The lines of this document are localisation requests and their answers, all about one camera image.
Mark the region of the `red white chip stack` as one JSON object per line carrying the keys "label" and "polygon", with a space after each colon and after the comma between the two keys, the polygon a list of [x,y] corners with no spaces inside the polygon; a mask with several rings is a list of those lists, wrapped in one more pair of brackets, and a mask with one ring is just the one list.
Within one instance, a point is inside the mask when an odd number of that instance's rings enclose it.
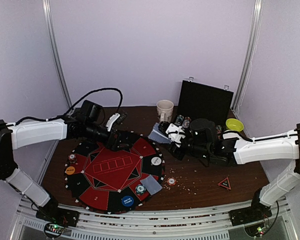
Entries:
{"label": "red white chip stack", "polygon": [[68,161],[73,164],[73,163],[76,163],[77,162],[77,157],[76,157],[76,154],[75,153],[72,153],[68,156]]}

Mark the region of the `grey playing card deck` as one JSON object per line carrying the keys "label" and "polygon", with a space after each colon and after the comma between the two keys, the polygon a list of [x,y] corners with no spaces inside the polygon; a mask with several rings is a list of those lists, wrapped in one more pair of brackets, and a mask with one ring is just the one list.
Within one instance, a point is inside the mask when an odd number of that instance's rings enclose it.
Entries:
{"label": "grey playing card deck", "polygon": [[159,123],[155,123],[148,138],[159,144],[171,144],[172,141],[159,130]]}

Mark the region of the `orange white chip stack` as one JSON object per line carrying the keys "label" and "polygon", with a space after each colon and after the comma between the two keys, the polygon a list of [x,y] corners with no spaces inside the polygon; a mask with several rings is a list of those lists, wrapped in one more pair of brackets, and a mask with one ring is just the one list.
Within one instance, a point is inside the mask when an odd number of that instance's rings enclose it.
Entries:
{"label": "orange white chip stack", "polygon": [[167,179],[167,184],[170,186],[174,186],[177,183],[176,179],[174,177],[169,177]]}

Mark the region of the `white dealer button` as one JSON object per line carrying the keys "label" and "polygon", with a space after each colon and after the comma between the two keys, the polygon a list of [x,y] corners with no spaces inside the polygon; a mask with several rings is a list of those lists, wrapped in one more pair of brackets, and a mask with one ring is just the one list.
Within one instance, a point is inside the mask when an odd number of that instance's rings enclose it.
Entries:
{"label": "white dealer button", "polygon": [[159,166],[159,165],[161,165],[162,164],[162,159],[160,158],[160,157],[158,157],[158,156],[155,156],[155,157],[153,157],[152,159],[151,159],[151,164],[153,165],[153,166]]}

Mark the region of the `orange big blind button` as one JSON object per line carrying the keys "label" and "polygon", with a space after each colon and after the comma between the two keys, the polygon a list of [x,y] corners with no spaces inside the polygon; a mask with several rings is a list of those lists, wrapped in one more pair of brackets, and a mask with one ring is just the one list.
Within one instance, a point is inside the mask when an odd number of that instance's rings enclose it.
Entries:
{"label": "orange big blind button", "polygon": [[67,175],[73,175],[76,172],[76,169],[74,166],[68,166],[64,172]]}

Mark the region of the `grey dealt playing cards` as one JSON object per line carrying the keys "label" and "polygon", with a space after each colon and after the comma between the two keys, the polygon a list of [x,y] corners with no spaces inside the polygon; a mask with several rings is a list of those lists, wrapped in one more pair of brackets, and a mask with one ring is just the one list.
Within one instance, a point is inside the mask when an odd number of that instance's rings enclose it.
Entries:
{"label": "grey dealt playing cards", "polygon": [[151,196],[157,194],[163,188],[152,175],[147,176],[140,182],[142,185],[144,185],[145,189],[149,192]]}

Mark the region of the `green white chip stack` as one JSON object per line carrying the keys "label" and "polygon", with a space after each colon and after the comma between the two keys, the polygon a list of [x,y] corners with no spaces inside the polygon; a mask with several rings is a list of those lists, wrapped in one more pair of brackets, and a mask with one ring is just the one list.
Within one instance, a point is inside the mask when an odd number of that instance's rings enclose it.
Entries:
{"label": "green white chip stack", "polygon": [[143,184],[138,184],[135,187],[135,192],[137,195],[143,195],[146,191],[146,187]]}

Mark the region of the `blue small blind button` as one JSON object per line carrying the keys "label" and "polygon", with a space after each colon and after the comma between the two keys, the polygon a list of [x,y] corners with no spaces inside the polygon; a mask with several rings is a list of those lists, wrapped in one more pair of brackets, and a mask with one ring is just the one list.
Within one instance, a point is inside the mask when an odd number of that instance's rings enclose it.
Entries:
{"label": "blue small blind button", "polygon": [[131,207],[134,205],[134,198],[130,195],[126,195],[121,199],[121,204],[124,207]]}

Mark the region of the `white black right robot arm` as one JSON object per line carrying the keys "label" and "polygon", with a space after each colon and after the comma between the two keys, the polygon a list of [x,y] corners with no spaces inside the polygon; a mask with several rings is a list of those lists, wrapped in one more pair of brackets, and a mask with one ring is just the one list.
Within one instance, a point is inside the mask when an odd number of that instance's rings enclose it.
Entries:
{"label": "white black right robot arm", "polygon": [[193,120],[188,128],[169,123],[163,132],[171,141],[170,154],[178,160],[191,155],[203,165],[226,167],[269,160],[291,161],[274,181],[255,192],[246,210],[251,221],[258,220],[279,198],[300,184],[300,123],[281,134],[253,138],[235,130],[218,136],[215,124],[205,118]]}

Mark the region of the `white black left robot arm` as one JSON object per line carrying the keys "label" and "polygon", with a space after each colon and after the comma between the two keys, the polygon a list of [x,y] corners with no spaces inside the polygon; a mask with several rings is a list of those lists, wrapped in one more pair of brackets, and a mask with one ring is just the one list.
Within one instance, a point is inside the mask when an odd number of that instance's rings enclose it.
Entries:
{"label": "white black left robot arm", "polygon": [[115,129],[125,115],[119,111],[107,123],[97,123],[102,106],[85,100],[74,112],[53,118],[26,117],[17,122],[0,119],[0,181],[15,188],[31,200],[51,222],[62,218],[58,201],[23,167],[23,163],[38,166],[35,151],[63,140],[85,138],[104,144],[110,150],[120,149],[120,134]]}

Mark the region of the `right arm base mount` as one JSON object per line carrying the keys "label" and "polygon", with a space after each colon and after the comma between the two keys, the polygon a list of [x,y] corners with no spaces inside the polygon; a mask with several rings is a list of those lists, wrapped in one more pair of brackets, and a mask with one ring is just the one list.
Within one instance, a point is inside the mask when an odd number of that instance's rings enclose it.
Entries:
{"label": "right arm base mount", "polygon": [[272,215],[273,214],[270,207],[264,205],[249,206],[231,210],[229,212],[229,218],[233,226],[261,221],[264,219],[265,216],[271,217]]}

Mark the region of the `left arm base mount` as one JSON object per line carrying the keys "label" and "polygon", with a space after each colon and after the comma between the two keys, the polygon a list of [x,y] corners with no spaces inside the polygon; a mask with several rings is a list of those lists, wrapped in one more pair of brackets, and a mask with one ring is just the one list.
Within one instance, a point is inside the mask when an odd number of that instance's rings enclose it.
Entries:
{"label": "left arm base mount", "polygon": [[39,206],[35,215],[38,219],[49,221],[63,227],[76,227],[80,213],[59,207],[55,199],[50,199],[44,206]]}

